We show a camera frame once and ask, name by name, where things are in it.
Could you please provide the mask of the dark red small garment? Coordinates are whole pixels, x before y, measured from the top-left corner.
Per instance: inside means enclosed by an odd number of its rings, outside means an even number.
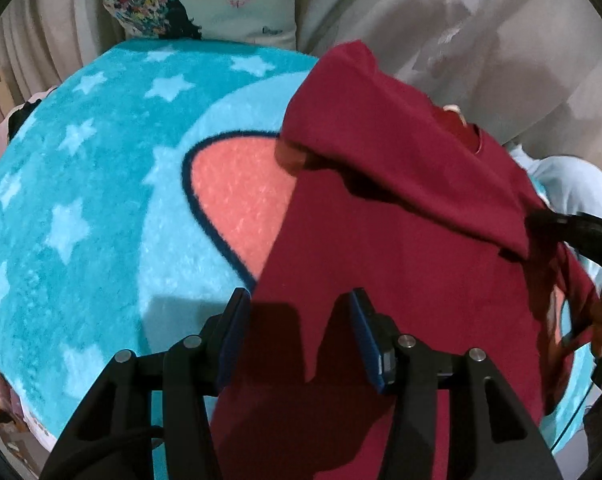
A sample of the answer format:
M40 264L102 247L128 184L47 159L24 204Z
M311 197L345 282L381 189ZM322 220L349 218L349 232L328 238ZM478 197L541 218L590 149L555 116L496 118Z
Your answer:
M321 57L281 136L307 151L253 294L212 434L227 479L373 479L392 403L371 385L348 293L431 348L479 347L533 420L563 395L551 296L597 298L563 244L532 234L525 170L487 133L452 133L359 42Z

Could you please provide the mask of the black clothing on chair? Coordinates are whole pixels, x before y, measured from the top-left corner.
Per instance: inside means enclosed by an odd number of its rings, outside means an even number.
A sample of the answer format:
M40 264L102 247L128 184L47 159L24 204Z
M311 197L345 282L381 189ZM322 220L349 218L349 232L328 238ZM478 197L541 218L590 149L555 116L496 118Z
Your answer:
M28 120L30 115L34 112L34 110L36 110L36 107L38 107L39 104L40 99L37 99L33 102L28 101L11 113L11 115L8 117L8 142L11 142L14 139L24 122Z

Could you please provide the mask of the turquoise star blanket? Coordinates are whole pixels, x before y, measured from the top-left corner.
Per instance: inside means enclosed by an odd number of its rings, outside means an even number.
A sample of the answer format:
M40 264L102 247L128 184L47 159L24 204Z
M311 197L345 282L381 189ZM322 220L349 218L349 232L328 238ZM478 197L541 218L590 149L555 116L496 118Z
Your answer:
M51 434L115 352L253 298L309 156L286 110L320 59L130 40L24 122L0 159L0 371Z

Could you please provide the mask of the cardboard box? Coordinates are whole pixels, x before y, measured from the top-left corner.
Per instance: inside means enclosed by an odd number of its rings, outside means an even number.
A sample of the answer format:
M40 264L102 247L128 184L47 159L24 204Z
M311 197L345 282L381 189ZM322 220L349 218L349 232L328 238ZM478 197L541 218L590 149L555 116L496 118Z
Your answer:
M16 102L14 102L14 97L10 89L9 78L0 67L0 111L4 116L7 116L15 106Z

